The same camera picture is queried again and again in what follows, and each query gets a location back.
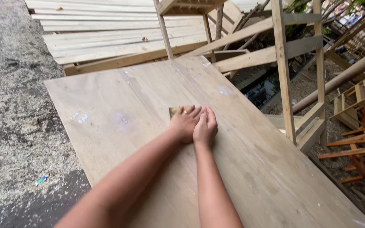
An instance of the stack of wooden planks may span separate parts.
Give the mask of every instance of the stack of wooden planks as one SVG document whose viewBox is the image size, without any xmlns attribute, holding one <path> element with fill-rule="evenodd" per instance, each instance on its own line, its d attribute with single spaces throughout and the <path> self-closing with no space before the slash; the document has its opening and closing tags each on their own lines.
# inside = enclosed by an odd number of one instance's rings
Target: stack of wooden planks
<svg viewBox="0 0 365 228">
<path fill-rule="evenodd" d="M 352 136 L 339 140 L 334 143 L 328 143 L 328 147 L 350 146 L 350 150 L 325 153 L 318 155 L 319 159 L 329 159 L 347 156 L 352 162 L 352 166 L 345 167 L 345 171 L 358 171 L 358 176 L 340 180 L 341 183 L 350 183 L 365 179 L 365 127 L 351 132 L 345 132 L 342 136 Z"/>
<path fill-rule="evenodd" d="M 25 3 L 44 31 L 64 33 L 43 36 L 60 65 L 165 49 L 152 0 L 25 0 Z M 209 17 L 211 34 L 215 37 L 216 10 Z M 230 31 L 239 17 L 240 10 L 226 2 L 223 30 Z M 165 25 L 171 46 L 183 47 L 177 53 L 207 44 L 200 15 L 165 17 Z"/>
</svg>

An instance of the wooden pole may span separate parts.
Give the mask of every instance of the wooden pole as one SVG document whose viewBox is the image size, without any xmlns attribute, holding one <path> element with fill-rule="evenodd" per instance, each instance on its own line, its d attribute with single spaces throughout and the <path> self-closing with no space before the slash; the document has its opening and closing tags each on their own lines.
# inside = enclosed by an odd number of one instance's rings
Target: wooden pole
<svg viewBox="0 0 365 228">
<path fill-rule="evenodd" d="M 343 71 L 341 74 L 330 80 L 328 83 L 325 84 L 325 94 L 329 94 L 330 92 L 334 91 L 335 89 L 339 88 L 344 83 L 352 80 L 354 77 L 358 76 L 362 72 L 365 71 L 365 57 L 362 58 L 357 63 L 353 64 L 347 70 Z M 304 108 L 310 106 L 315 101 L 317 101 L 317 91 L 314 91 L 306 98 L 299 101 L 296 105 L 294 105 L 293 112 L 296 114 L 303 110 Z"/>
</svg>

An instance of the wooden board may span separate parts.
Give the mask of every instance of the wooden board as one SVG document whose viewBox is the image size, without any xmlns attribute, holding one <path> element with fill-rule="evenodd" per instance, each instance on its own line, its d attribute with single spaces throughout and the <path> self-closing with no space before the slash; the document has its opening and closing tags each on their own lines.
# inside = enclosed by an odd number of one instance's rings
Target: wooden board
<svg viewBox="0 0 365 228">
<path fill-rule="evenodd" d="M 204 57 L 45 82 L 94 186 L 165 130 L 169 107 L 210 105 L 213 154 L 245 227 L 356 227 L 363 215 Z M 128 227 L 199 227 L 196 161 L 186 146 L 130 213 Z"/>
</svg>

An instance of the wooden frame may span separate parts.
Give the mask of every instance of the wooden frame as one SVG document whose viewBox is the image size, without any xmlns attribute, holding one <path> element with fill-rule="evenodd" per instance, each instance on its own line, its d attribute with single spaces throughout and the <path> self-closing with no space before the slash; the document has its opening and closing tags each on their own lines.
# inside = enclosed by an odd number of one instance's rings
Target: wooden frame
<svg viewBox="0 0 365 228">
<path fill-rule="evenodd" d="M 153 0 L 157 17 L 160 23 L 161 33 L 163 34 L 163 40 L 165 49 L 167 51 L 167 56 L 169 60 L 174 59 L 170 40 L 168 38 L 167 29 L 164 23 L 165 15 L 202 15 L 205 25 L 205 33 L 208 44 L 212 42 L 212 36 L 209 28 L 208 13 L 216 9 L 218 6 L 223 4 L 227 0 Z M 211 57 L 211 62 L 214 63 L 215 55 Z"/>
<path fill-rule="evenodd" d="M 322 145 L 327 144 L 326 135 L 326 119 L 325 119 L 325 95 L 324 95 L 324 70 L 323 70 L 323 34 L 320 12 L 320 0 L 313 0 L 314 13 L 313 14 L 291 14 L 287 15 L 283 13 L 281 1 L 272 1 L 272 17 L 266 18 L 258 23 L 255 23 L 245 29 L 237 31 L 235 33 L 228 34 L 224 38 L 191 51 L 182 57 L 191 57 L 201 55 L 205 52 L 214 50 L 216 48 L 228 45 L 230 43 L 245 39 L 251 35 L 266 31 L 274 28 L 275 46 L 267 47 L 261 50 L 243 54 L 237 57 L 225 59 L 214 63 L 214 67 L 220 72 L 229 72 L 238 70 L 245 67 L 251 67 L 266 63 L 277 61 L 281 88 L 281 99 L 283 104 L 283 118 L 284 129 L 280 129 L 285 133 L 287 138 L 290 139 L 302 152 L 310 148 L 318 137 Z M 311 23 L 315 24 L 315 36 L 286 42 L 285 40 L 285 28 L 286 24 L 300 24 Z M 289 73 L 288 73 L 288 58 L 293 58 L 298 55 L 316 50 L 316 62 L 317 62 L 317 88 L 318 88 L 318 103 L 314 106 L 304 117 L 297 122 L 297 127 L 294 125 L 294 115 L 292 112 L 291 93 L 289 86 Z M 309 131 L 301 139 L 299 134 L 308 128 Z"/>
<path fill-rule="evenodd" d="M 357 112 L 365 108 L 365 79 L 335 97 L 333 103 L 335 111 L 330 119 L 337 118 L 352 130 L 365 127 L 357 117 Z"/>
</svg>

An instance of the concrete ground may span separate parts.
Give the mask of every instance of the concrete ground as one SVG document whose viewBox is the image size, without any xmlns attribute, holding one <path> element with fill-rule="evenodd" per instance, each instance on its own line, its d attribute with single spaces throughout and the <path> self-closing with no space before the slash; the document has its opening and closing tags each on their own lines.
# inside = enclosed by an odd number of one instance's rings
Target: concrete ground
<svg viewBox="0 0 365 228">
<path fill-rule="evenodd" d="M 52 227 L 90 189 L 43 85 L 63 71 L 42 34 L 24 1 L 0 0 L 0 227 Z"/>
</svg>

